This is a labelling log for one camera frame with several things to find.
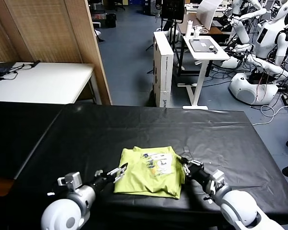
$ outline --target chair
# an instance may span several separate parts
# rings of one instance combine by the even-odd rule
[[[89,9],[90,9],[90,13],[91,14],[97,14],[97,13],[105,13],[106,11],[98,11],[96,10],[96,5],[97,4],[102,4],[103,5],[103,1],[102,0],[88,0],[88,4],[89,4]]]
[[[123,0],[110,0],[110,5],[115,9],[115,11],[118,10],[118,8],[123,9],[124,11],[126,10],[123,6]]]

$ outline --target yellow t-shirt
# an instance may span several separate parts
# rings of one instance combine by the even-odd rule
[[[173,148],[123,149],[120,166],[128,163],[123,178],[115,183],[115,193],[172,197],[179,199],[185,173]]]

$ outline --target white robot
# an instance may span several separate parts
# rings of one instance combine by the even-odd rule
[[[128,164],[110,172],[98,170],[94,180],[82,184],[79,172],[72,172],[65,177],[58,178],[59,186],[66,186],[66,199],[59,199],[51,203],[44,211],[41,220],[42,230],[78,230],[90,218],[90,209],[107,184],[116,183],[124,176]]]
[[[288,72],[280,67],[288,49],[288,25],[285,25],[287,14],[288,0],[277,0],[273,5],[271,20],[257,25],[259,35],[255,42],[256,55],[246,54],[243,57],[246,64],[256,68],[252,73],[236,74],[229,86],[238,100],[252,105],[269,104],[278,91],[276,81],[288,78]],[[249,36],[240,21],[235,23],[237,26],[234,28],[241,41],[248,40]],[[276,46],[275,61],[270,63],[266,59]]]
[[[226,221],[236,230],[284,230],[257,206],[255,199],[247,192],[232,190],[225,182],[224,173],[220,170],[208,174],[203,163],[181,158],[186,179],[196,180],[203,190],[221,208]],[[127,165],[108,173],[98,173],[92,184],[82,185],[79,173],[70,173],[59,178],[59,185],[67,185],[70,192],[67,199],[60,199],[50,204],[44,211],[42,230],[78,230],[88,220],[90,208],[107,183],[119,180]]]
[[[256,10],[242,15],[242,12],[246,8],[246,5],[250,5]],[[243,21],[266,14],[266,8],[263,8],[258,0],[233,0],[232,8],[229,10],[231,12],[231,15],[229,16],[228,21],[233,26],[229,40],[232,40],[234,34],[237,34],[242,45],[237,45],[236,41],[233,41],[233,44],[231,44],[231,46],[229,46],[225,50],[233,49],[232,46],[234,45],[234,49],[232,51],[236,53],[251,51],[253,49],[253,46],[251,44],[248,44],[250,38],[244,28]],[[240,60],[235,58],[234,56],[230,56],[229,60],[215,61],[214,63],[222,68],[234,69],[238,66]]]

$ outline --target white box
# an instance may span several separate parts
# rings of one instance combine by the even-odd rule
[[[169,107],[169,101],[171,97],[170,91],[163,91],[156,94],[157,107]]]
[[[167,107],[172,85],[174,53],[165,34],[154,32],[154,94],[158,107]]]

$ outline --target black tablecloth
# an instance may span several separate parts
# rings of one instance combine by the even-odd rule
[[[122,149],[134,146],[172,146],[179,155],[188,147],[206,169],[222,170],[231,186],[249,192],[269,217],[288,223],[288,183],[244,112],[88,104],[64,107],[15,182],[8,216],[39,221],[58,177],[80,171],[88,182],[96,170],[117,167]],[[134,219],[138,225],[141,220],[220,224],[219,208],[204,197],[196,183],[185,185],[179,200],[113,194],[109,185],[85,227],[91,229],[102,216]]]
[[[62,107],[0,102],[0,177],[15,178]]]

